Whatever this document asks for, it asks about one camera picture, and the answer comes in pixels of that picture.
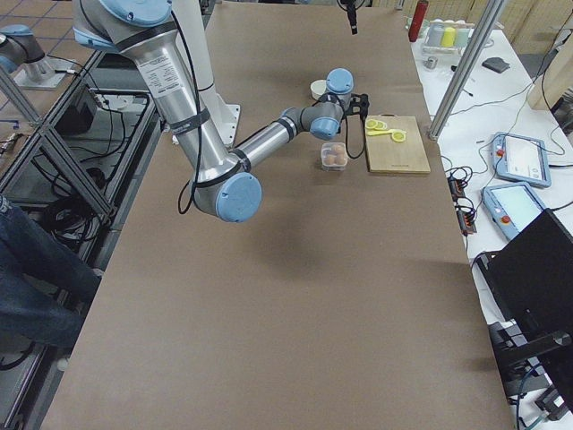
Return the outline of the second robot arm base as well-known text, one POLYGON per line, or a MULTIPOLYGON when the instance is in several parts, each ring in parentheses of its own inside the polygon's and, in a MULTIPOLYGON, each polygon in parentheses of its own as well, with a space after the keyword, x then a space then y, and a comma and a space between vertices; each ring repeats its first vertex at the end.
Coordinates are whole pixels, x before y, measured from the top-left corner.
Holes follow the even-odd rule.
POLYGON ((16 84, 26 90, 54 90, 64 78, 31 29, 23 24, 12 24, 1 28, 1 67, 7 73, 14 73, 16 84))

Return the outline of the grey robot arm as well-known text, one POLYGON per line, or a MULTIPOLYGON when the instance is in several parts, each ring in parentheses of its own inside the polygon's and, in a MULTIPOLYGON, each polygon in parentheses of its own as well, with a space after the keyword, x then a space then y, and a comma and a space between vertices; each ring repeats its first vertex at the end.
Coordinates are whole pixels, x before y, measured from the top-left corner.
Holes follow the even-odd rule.
POLYGON ((354 77, 344 68, 329 72, 326 92, 312 106, 291 107, 238 147, 218 134, 199 92, 190 54, 176 46, 182 29, 169 1, 75 1, 76 41, 118 53, 136 65, 154 103, 194 168, 191 202, 226 222, 240 223, 259 209, 262 189, 254 166, 299 133, 329 141, 349 112, 354 77))

